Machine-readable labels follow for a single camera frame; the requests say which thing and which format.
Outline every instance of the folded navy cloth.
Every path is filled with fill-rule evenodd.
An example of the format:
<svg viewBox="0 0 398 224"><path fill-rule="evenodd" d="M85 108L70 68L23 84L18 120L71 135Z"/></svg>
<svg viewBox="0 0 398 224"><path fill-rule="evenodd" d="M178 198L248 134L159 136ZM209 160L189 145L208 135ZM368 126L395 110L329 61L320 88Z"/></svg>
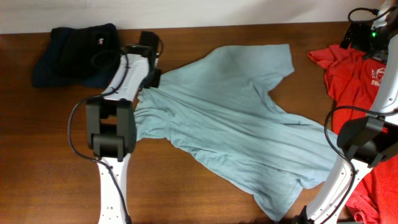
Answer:
<svg viewBox="0 0 398 224"><path fill-rule="evenodd" d="M72 29L54 28L51 41L36 63L32 85L37 88L80 84L106 88L119 67L120 41L113 24ZM94 55L97 66L91 62Z"/></svg>

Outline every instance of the red fabric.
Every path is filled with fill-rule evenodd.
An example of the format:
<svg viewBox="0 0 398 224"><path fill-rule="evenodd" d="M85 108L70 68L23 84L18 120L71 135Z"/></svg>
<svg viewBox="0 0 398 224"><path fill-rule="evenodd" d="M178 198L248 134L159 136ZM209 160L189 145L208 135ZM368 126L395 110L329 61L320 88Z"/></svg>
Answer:
<svg viewBox="0 0 398 224"><path fill-rule="evenodd" d="M341 49L331 45L327 49L309 52L308 56L326 70L328 94L337 106L357 106L370 109L385 65L375 60L363 60L363 52ZM359 111L339 110L333 115L332 127L339 133L343 124L361 118ZM398 157L380 163L355 188L346 203L357 222L366 224L398 223Z"/></svg>

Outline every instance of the folded clothing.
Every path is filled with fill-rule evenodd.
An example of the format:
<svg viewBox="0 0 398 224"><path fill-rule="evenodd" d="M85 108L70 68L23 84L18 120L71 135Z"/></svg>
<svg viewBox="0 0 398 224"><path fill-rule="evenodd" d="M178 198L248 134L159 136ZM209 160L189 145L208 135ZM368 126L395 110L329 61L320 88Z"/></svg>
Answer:
<svg viewBox="0 0 398 224"><path fill-rule="evenodd" d="M363 55L355 49L341 49L339 45L308 53L311 60L326 69L328 94L337 106L357 106L367 110L372 106L386 66L375 60L363 60ZM336 111L333 131L339 133L345 122L365 115L359 111ZM380 163L358 184L346 203L356 221L387 224L398 220L397 174L398 157L393 157Z"/></svg>
<svg viewBox="0 0 398 224"><path fill-rule="evenodd" d="M293 71L287 44L220 47L140 92L137 138L167 138L279 221L336 160L322 125L286 113L268 95Z"/></svg>
<svg viewBox="0 0 398 224"><path fill-rule="evenodd" d="M106 88L119 67L120 42L113 24L72 29L52 29L51 41L36 63L32 74L34 87L56 87L78 83ZM91 60L100 52L109 52Z"/></svg>

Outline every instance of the printed logo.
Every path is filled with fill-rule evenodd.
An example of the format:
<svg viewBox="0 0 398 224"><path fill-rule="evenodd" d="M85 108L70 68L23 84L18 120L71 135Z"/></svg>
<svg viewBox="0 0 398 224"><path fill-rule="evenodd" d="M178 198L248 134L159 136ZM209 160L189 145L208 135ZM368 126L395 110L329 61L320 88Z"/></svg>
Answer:
<svg viewBox="0 0 398 224"><path fill-rule="evenodd" d="M372 85L380 86L385 71L386 71L385 68L379 68L377 69L377 71L374 71L372 69L372 78L375 79L372 80Z"/></svg>

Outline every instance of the white wall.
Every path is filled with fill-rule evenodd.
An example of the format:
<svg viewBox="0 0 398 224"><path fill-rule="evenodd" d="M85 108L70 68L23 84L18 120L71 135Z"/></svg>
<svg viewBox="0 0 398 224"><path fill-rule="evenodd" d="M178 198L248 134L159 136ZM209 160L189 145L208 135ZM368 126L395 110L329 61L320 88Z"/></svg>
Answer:
<svg viewBox="0 0 398 224"><path fill-rule="evenodd" d="M2 0L0 33L112 22L118 29L346 21L381 0ZM359 13L356 18L372 15Z"/></svg>

